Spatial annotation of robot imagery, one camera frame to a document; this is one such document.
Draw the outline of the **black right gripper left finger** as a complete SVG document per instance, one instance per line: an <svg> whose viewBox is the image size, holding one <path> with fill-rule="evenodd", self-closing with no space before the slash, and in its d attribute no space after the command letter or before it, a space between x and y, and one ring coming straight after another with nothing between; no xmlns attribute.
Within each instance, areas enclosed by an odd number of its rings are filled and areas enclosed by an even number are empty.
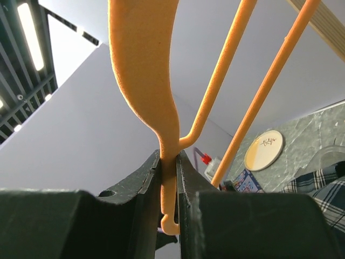
<svg viewBox="0 0 345 259"><path fill-rule="evenodd" d="M153 258L161 162L154 151L98 196L1 189L1 258Z"/></svg>

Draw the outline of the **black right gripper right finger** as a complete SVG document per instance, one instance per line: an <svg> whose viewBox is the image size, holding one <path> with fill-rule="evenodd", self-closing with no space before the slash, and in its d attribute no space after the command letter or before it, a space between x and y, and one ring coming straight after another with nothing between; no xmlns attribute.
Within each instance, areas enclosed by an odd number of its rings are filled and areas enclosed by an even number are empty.
<svg viewBox="0 0 345 259"><path fill-rule="evenodd" d="M222 192L176 158L181 258L341 258L308 195Z"/></svg>

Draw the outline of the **navy white plaid skirt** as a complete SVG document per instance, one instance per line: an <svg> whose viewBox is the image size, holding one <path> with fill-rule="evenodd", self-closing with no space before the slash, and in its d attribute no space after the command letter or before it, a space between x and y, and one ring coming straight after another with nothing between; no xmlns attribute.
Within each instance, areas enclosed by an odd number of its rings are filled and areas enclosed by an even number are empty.
<svg viewBox="0 0 345 259"><path fill-rule="evenodd" d="M344 244L344 161L299 176L281 192L312 197L339 243Z"/></svg>

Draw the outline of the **orange plastic hanger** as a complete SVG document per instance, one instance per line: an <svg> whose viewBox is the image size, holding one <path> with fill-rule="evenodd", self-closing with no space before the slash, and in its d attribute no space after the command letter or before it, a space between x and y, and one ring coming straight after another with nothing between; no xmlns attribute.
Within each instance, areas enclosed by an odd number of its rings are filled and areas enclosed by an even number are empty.
<svg viewBox="0 0 345 259"><path fill-rule="evenodd" d="M162 164L161 227L177 235L176 157L200 136L233 56L256 6L241 1L189 134L180 123L170 88L170 44L178 1L109 1L108 34L112 68L132 111L157 136Z"/></svg>

